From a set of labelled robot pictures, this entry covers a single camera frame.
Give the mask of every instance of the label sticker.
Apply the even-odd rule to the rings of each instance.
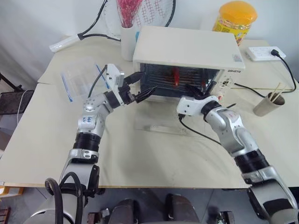
[[[240,55],[233,55],[233,60],[234,60],[235,62],[242,62],[242,58],[241,58]]]

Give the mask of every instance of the white wall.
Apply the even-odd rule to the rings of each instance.
[[[211,30],[219,7],[228,0],[177,0],[172,27]],[[37,81],[53,54],[48,46],[63,35],[86,29],[94,20],[101,0],[2,0],[0,1],[0,64],[9,77],[26,86]],[[247,0],[258,19],[247,38],[265,39],[279,46],[299,78],[299,0]],[[94,32],[103,32],[103,21]],[[9,67],[18,68],[10,71]]]

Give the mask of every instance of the pink flower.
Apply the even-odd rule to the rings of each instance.
[[[118,14],[121,19],[121,26],[124,28],[131,28],[142,0],[116,0],[116,3]]]

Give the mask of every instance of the power strip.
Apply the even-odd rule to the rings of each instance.
[[[246,48],[245,54],[254,62],[264,61],[279,61],[280,58],[271,54],[271,51],[275,49],[279,52],[279,55],[284,59],[286,55],[278,47],[249,47]]]

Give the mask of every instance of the white cable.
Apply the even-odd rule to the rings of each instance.
[[[28,90],[25,90],[21,96],[21,100],[20,100],[20,104],[19,104],[19,109],[18,109],[18,113],[17,113],[17,125],[19,124],[19,112],[20,112],[20,108],[21,108],[21,104],[22,104],[22,100],[23,100],[23,96],[24,94],[27,92]]]

